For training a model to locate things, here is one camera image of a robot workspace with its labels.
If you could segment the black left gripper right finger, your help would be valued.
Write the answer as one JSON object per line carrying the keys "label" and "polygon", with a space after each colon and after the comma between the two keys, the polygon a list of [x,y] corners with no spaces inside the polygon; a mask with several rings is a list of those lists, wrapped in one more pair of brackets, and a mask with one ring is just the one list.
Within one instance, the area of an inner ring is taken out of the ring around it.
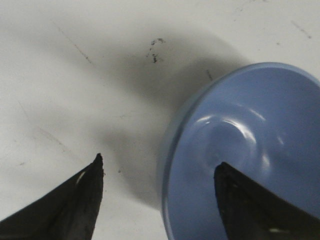
{"label": "black left gripper right finger", "polygon": [[215,197],[229,240],[318,240],[320,220],[222,162]]}

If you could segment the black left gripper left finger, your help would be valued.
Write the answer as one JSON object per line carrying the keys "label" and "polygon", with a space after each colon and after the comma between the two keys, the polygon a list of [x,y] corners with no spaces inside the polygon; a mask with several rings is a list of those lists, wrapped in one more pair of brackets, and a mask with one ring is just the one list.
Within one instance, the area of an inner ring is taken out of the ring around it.
{"label": "black left gripper left finger", "polygon": [[90,240],[103,197],[103,158],[0,222],[2,240]]}

